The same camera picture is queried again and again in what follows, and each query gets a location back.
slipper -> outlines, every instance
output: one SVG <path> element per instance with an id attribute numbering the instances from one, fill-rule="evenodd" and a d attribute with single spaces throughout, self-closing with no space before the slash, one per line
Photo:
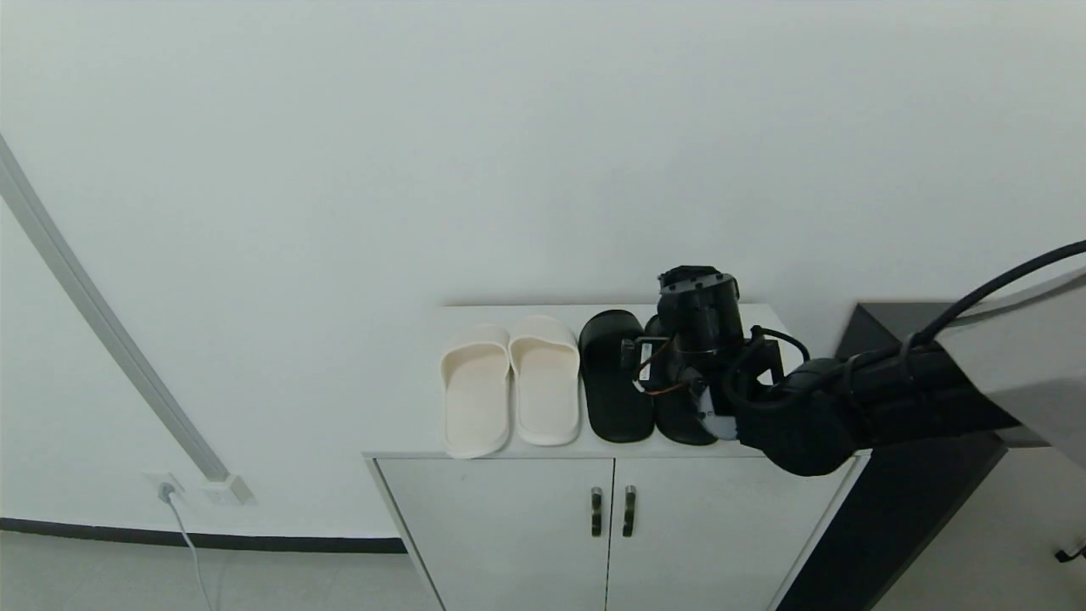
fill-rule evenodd
<path id="1" fill-rule="evenodd" d="M 509 437 L 509 334 L 494 326 L 457 333 L 441 357 L 445 453 L 470 459 L 497 451 Z"/>
<path id="2" fill-rule="evenodd" d="M 551 317 L 528 317 L 513 328 L 509 362 L 517 385 L 517 434 L 535 446 L 577 438 L 581 423 L 577 339 Z"/>
<path id="3" fill-rule="evenodd" d="M 667 335 L 659 317 L 648 319 L 645 333 L 655 336 Z M 653 407 L 656 413 L 656 428 L 668 440 L 687 446 L 710 446 L 717 443 L 716 435 L 702 427 L 702 421 L 698 420 L 697 404 L 690 391 L 683 389 L 673 393 L 656 395 L 653 397 Z"/>
<path id="4" fill-rule="evenodd" d="M 633 386 L 633 369 L 622 368 L 622 341 L 644 335 L 637 318 L 607 310 L 581 330 L 581 378 L 589 424 L 601 438 L 616 444 L 640 442 L 653 434 L 653 402 Z"/>

wall trim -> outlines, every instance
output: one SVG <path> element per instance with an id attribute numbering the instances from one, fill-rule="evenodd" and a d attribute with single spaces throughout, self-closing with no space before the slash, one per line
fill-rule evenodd
<path id="1" fill-rule="evenodd" d="M 85 526 L 81 524 L 16 520 L 13 518 L 0 518 L 0 531 L 64 537 L 68 539 L 185 547 L 185 539 L 181 538 L 181 534 L 174 531 Z M 242 535 L 209 535 L 200 533 L 192 533 L 190 536 L 192 537 L 192 544 L 203 549 L 319 553 L 407 553 L 403 540 L 399 537 L 247 537 Z"/>

power plug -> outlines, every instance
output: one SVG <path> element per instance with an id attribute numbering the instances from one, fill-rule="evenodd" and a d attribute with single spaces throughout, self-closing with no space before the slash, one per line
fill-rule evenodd
<path id="1" fill-rule="evenodd" d="M 163 482 L 162 484 L 159 484 L 159 500 L 166 505 L 172 505 L 169 502 L 169 495 L 176 492 L 177 488 L 174 488 L 173 484 L 169 482 Z"/>

black cable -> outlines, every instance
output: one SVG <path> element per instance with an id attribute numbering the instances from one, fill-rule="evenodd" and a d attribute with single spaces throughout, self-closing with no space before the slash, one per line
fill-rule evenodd
<path id="1" fill-rule="evenodd" d="M 982 298 L 999 290 L 1000 288 L 1011 283 L 1014 280 L 1025 277 L 1026 275 L 1032 273 L 1033 271 L 1036 271 L 1041 267 L 1051 265 L 1052 263 L 1062 260 L 1063 258 L 1068 258 L 1070 256 L 1074 256 L 1075 254 L 1082 254 L 1082 253 L 1086 253 L 1086 240 L 1072 242 L 1066 245 L 1057 247 L 1055 250 L 1050 250 L 1039 256 L 1035 256 L 1030 260 L 1026 260 L 1025 263 L 1022 263 L 1021 265 L 1018 265 L 996 276 L 992 280 L 981 284 L 976 290 L 973 290 L 965 296 L 959 298 L 957 302 L 950 305 L 950 307 L 947 308 L 942 315 L 939 315 L 934 321 L 929 323 L 927 327 L 925 327 L 921 332 L 917 334 L 914 339 L 914 347 L 922 348 L 931 344 L 935 340 L 935 336 L 938 335 L 939 332 L 942 332 L 944 329 L 946 329 L 946 327 L 950 324 L 955 319 L 961 316 L 961 314 L 965 313 L 967 310 L 972 308 L 973 305 L 980 303 Z M 859 355 L 856 361 L 853 364 L 853 371 L 854 372 L 859 371 L 863 368 L 881 364 L 886 359 L 896 356 L 900 351 L 900 348 L 901 346 L 900 344 L 898 344 L 897 346 L 888 346 L 881 351 L 875 351 L 872 353 L 863 353 Z M 843 365 L 838 366 L 830 371 L 822 373 L 817 379 L 811 381 L 809 385 L 799 390 L 798 393 L 790 395 L 783 402 L 765 402 L 756 404 L 753 402 L 748 402 L 743 397 L 740 397 L 732 387 L 732 382 L 734 381 L 735 372 L 738 371 L 737 366 L 741 365 L 740 364 L 741 360 L 745 361 L 744 357 L 749 358 L 749 355 L 747 355 L 747 353 L 744 352 L 744 354 L 741 355 L 740 358 L 736 359 L 734 364 L 732 364 L 732 367 L 728 368 L 728 371 L 724 374 L 724 384 L 722 384 L 724 390 L 724 396 L 728 397 L 729 402 L 732 402 L 735 405 L 754 407 L 763 410 L 783 409 L 794 405 L 797 402 L 801 402 L 807 397 L 809 397 L 810 395 L 815 394 L 815 392 L 821 391 L 825 386 L 835 382 L 845 372 L 845 367 Z"/>
<path id="2" fill-rule="evenodd" d="M 917 345 L 923 346 L 925 344 L 931 344 L 935 340 L 935 336 L 938 335 L 940 331 L 946 329 L 946 327 L 955 319 L 972 308 L 973 305 L 980 303 L 982 298 L 988 296 L 1000 288 L 1003 288 L 1012 281 L 1025 277 L 1041 267 L 1084 252 L 1086 252 L 1086 240 L 1072 242 L 1066 245 L 1061 245 L 1055 250 L 1049 250 L 1039 256 L 1035 256 L 1016 267 L 999 273 L 995 278 L 981 284 L 973 292 L 970 292 L 965 296 L 959 298 L 954 305 L 950 305 L 945 313 L 939 315 L 938 318 L 929 323 L 929 326 L 917 335 Z"/>
<path id="3" fill-rule="evenodd" d="M 803 357 L 804 357 L 804 362 L 805 364 L 807 361 L 811 360 L 810 351 L 808 351 L 807 347 L 804 346 L 804 343 L 799 342 L 798 340 L 796 340 L 795 338 L 792 338 L 791 335 L 788 335 L 786 333 L 781 333 L 779 331 L 773 331 L 771 329 L 765 329 L 765 328 L 760 328 L 760 327 L 755 326 L 754 328 L 750 329 L 750 335 L 755 336 L 757 334 L 768 335 L 769 338 L 775 338 L 778 340 L 782 340 L 782 341 L 784 341 L 784 342 L 786 342 L 786 343 L 795 346 L 796 349 L 799 351 L 799 354 L 803 355 Z"/>

cable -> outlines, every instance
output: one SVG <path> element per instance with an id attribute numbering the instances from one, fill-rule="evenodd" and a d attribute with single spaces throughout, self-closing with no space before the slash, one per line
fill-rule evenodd
<path id="1" fill-rule="evenodd" d="M 976 290 L 970 292 L 965 296 L 962 296 L 954 305 L 950 305 L 945 313 L 938 316 L 934 321 L 927 324 L 917 336 L 917 345 L 923 346 L 925 344 L 931 344 L 935 340 L 935 336 L 939 334 L 940 331 L 946 329 L 955 319 L 961 316 L 962 313 L 969 310 L 981 302 L 982 298 L 988 296 L 993 292 L 1003 288 L 1005 285 L 1011 283 L 1012 281 L 1025 277 L 1041 267 L 1046 267 L 1056 263 L 1057 260 L 1062 260 L 1069 256 L 1074 256 L 1075 254 L 1082 254 L 1086 252 L 1086 240 L 1076 241 L 1069 243 L 1066 245 L 1061 245 L 1055 250 L 1049 250 L 1048 252 L 1034 256 L 1033 258 L 999 273 L 995 278 L 984 282 Z"/>
<path id="2" fill-rule="evenodd" d="M 973 305 L 980 303 L 981 300 L 983 300 L 985 296 L 988 296 L 989 294 L 999 290 L 1000 288 L 1013 282 L 1014 280 L 1023 278 L 1032 273 L 1033 271 L 1040 269 L 1041 267 L 1046 267 L 1058 260 L 1062 260 L 1070 256 L 1074 256 L 1075 254 L 1082 254 L 1082 253 L 1086 253 L 1086 240 L 1072 242 L 1066 245 L 1057 247 L 1055 250 L 1050 250 L 1044 254 L 1040 254 L 1039 256 L 1035 256 L 1030 260 L 1022 263 L 1021 265 L 1018 265 L 1007 271 L 1003 271 L 1002 273 L 999 273 L 995 278 L 977 287 L 975 290 L 973 290 L 965 296 L 959 298 L 957 302 L 950 305 L 950 307 L 947 308 L 942 315 L 939 315 L 935 320 L 929 323 L 927 327 L 925 327 L 921 332 L 919 332 L 913 339 L 913 347 L 923 348 L 930 345 L 932 342 L 935 341 L 935 336 L 938 335 L 939 332 L 942 332 L 944 329 L 946 329 L 946 327 L 950 324 L 955 319 L 957 319 L 963 313 L 972 308 Z M 875 351 L 872 353 L 863 353 L 861 355 L 858 355 L 856 360 L 853 362 L 851 370 L 855 372 L 863 368 L 881 364 L 886 359 L 897 356 L 900 349 L 901 345 L 898 344 L 897 346 L 887 346 L 886 348 L 882 348 L 880 351 Z M 844 365 L 837 366 L 836 368 L 820 374 L 818 378 L 812 380 L 810 384 L 805 385 L 797 393 L 790 395 L 782 402 L 754 403 L 743 397 L 740 397 L 738 394 L 735 393 L 733 387 L 735 373 L 738 371 L 740 366 L 742 366 L 743 362 L 745 362 L 750 357 L 752 354 L 753 351 L 748 349 L 745 351 L 742 355 L 740 355 L 740 358 L 736 359 L 731 365 L 731 367 L 728 368 L 728 371 L 724 373 L 723 384 L 722 384 L 724 396 L 728 397 L 729 402 L 732 402 L 734 405 L 744 406 L 747 408 L 757 408 L 761 410 L 779 410 L 791 407 L 806 399 L 810 395 L 813 395 L 817 391 L 821 391 L 825 386 L 830 385 L 838 378 L 841 378 L 846 371 Z"/>
<path id="3" fill-rule="evenodd" d="M 192 563 L 195 564 L 197 568 L 197 583 L 200 584 L 200 591 L 204 595 L 204 602 L 207 603 L 207 611 L 215 611 L 211 606 L 211 597 L 207 596 L 207 588 L 203 585 L 203 575 L 200 573 L 200 558 L 197 557 L 197 546 L 192 545 L 192 539 L 189 538 L 189 533 L 185 530 L 185 523 L 181 522 L 181 514 L 177 513 L 177 508 L 174 507 L 174 501 L 169 498 L 169 495 L 175 492 L 176 491 L 173 485 L 163 483 L 159 486 L 159 499 L 168 505 L 169 511 L 174 512 L 174 518 L 177 519 L 177 526 L 181 530 L 181 537 L 185 538 L 186 545 L 188 545 L 189 549 L 192 550 Z"/>
<path id="4" fill-rule="evenodd" d="M 760 328 L 758 326 L 755 326 L 755 327 L 750 328 L 750 335 L 752 336 L 755 336 L 755 335 L 758 335 L 758 334 L 768 335 L 769 338 L 775 338 L 778 340 L 782 340 L 782 341 L 791 344 L 797 351 L 799 351 L 800 355 L 803 355 L 805 364 L 807 361 L 811 360 L 810 351 L 808 351 L 807 347 L 804 346 L 804 343 L 799 342 L 798 340 L 796 340 L 795 338 L 792 338 L 791 335 L 788 335 L 786 333 L 781 333 L 779 331 L 773 331 L 771 329 Z"/>

